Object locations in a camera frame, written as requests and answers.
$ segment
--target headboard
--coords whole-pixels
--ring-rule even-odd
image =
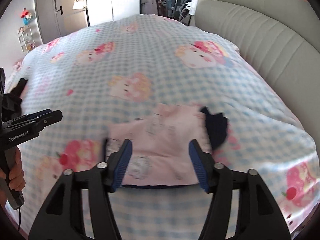
[[[190,25],[233,42],[320,153],[320,20],[303,0],[198,0]]]

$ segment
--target finger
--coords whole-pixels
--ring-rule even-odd
[[[26,181],[23,180],[22,183],[17,186],[16,188],[14,188],[15,191],[22,191],[24,189],[24,187],[26,186]]]
[[[0,169],[0,178],[5,179],[6,177],[5,173]]]
[[[15,163],[10,170],[9,179],[14,179],[18,177],[22,172],[22,161],[20,160],[18,163]]]
[[[23,175],[24,175],[24,172],[22,171],[18,177],[11,180],[9,183],[9,188],[15,189],[16,187],[18,187],[23,182]]]
[[[21,152],[18,147],[16,147],[16,153],[15,153],[14,159],[16,163],[19,163],[19,161],[21,160]]]

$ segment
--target bedspread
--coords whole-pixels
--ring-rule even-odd
[[[256,169],[292,232],[319,201],[315,143],[236,50],[218,35],[139,15],[79,30],[30,52],[6,90],[28,79],[23,113],[59,109],[63,119],[20,145],[27,183],[21,228],[30,231],[65,168],[82,171],[104,159],[101,143],[110,124],[149,116],[163,103],[225,113],[228,138],[213,158],[230,169]],[[126,240],[198,239],[210,200],[198,185],[120,188],[110,194]],[[93,237],[86,201],[84,222]],[[236,216],[237,192],[227,237],[235,231]]]

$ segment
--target black door handle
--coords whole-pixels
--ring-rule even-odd
[[[60,6],[60,9],[58,11],[61,12],[61,15],[63,14],[62,6]]]

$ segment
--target metal screw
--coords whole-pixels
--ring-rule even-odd
[[[73,173],[73,170],[72,169],[66,169],[63,174],[64,175],[71,175]]]
[[[215,167],[216,169],[221,170],[221,169],[223,169],[224,165],[223,165],[222,163],[215,163],[215,164],[214,164],[214,167]]]
[[[98,164],[97,164],[98,169],[104,169],[104,168],[106,168],[107,166],[108,166],[107,163],[98,163]]]
[[[249,174],[252,175],[252,176],[256,176],[256,175],[258,175],[258,172],[256,170],[254,170],[254,169],[250,169],[249,170]]]

